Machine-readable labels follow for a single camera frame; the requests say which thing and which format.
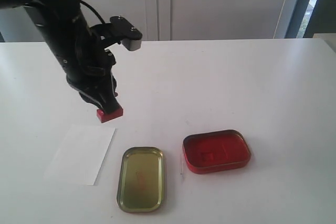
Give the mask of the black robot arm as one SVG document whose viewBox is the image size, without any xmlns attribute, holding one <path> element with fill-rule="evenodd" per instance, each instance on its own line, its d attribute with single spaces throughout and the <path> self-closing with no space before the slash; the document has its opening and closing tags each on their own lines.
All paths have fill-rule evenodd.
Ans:
<svg viewBox="0 0 336 224">
<path fill-rule="evenodd" d="M 82 99 L 105 114 L 120 108 L 115 98 L 115 63 L 100 36 L 88 27 L 80 0 L 1 0 L 1 8 L 23 7 Z"/>
</svg>

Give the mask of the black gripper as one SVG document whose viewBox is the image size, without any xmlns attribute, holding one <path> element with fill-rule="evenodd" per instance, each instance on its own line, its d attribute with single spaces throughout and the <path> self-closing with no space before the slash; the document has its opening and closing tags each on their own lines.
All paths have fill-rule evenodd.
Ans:
<svg viewBox="0 0 336 224">
<path fill-rule="evenodd" d="M 117 81 L 111 73 L 116 60 L 99 40 L 54 40 L 54 56 L 66 73 L 66 81 L 81 98 L 104 113 L 120 105 Z"/>
</svg>

